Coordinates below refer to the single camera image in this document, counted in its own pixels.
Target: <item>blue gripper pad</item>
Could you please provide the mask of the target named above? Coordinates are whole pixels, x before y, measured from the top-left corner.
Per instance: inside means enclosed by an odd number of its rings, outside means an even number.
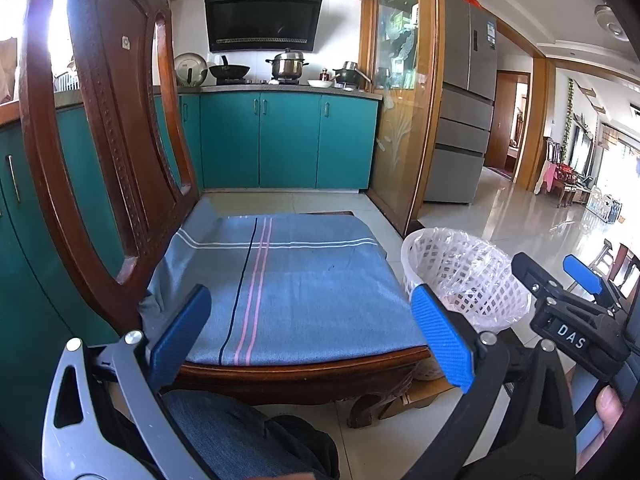
[[[589,294],[595,295],[602,292],[600,277],[573,254],[564,257],[562,268]]]
[[[197,285],[151,351],[146,382],[152,392],[174,382],[210,314],[209,289]]]
[[[447,381],[467,393],[475,376],[473,352],[449,322],[443,304],[421,285],[411,296],[411,311]]]

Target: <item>wooden chair in living room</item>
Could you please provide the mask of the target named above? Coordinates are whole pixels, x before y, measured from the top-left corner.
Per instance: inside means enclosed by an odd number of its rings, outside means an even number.
[[[196,202],[196,177],[180,123],[167,0],[68,0],[80,89],[126,259],[112,278],[87,234],[56,123],[48,16],[52,0],[29,0],[20,60],[20,112],[31,173],[50,235],[87,304],[119,334],[141,328],[138,303],[174,233]],[[152,89],[158,40],[162,104],[180,185],[162,148]],[[209,390],[251,404],[321,404],[360,397],[352,427],[398,396],[425,347],[310,365],[229,367],[185,363],[175,388]]]

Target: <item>plastic basket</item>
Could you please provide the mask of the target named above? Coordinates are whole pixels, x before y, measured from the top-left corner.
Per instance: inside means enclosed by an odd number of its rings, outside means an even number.
[[[427,283],[444,306],[463,314],[476,332],[500,332],[529,311],[531,295],[512,275],[511,258],[464,231],[416,231],[405,238],[400,259],[409,298],[416,286]],[[441,376],[433,362],[418,367],[419,379]]]

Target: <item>refrigerator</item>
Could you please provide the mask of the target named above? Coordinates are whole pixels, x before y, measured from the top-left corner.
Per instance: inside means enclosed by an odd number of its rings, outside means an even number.
[[[496,19],[464,0],[445,0],[444,83],[424,199],[471,203],[494,115]]]

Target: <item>pink cloth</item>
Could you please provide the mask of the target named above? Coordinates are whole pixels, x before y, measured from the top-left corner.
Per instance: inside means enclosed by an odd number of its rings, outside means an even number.
[[[546,184],[546,192],[551,191],[551,186],[554,183],[554,175],[556,174],[556,164],[551,163],[548,168],[546,168],[545,177],[543,182]]]

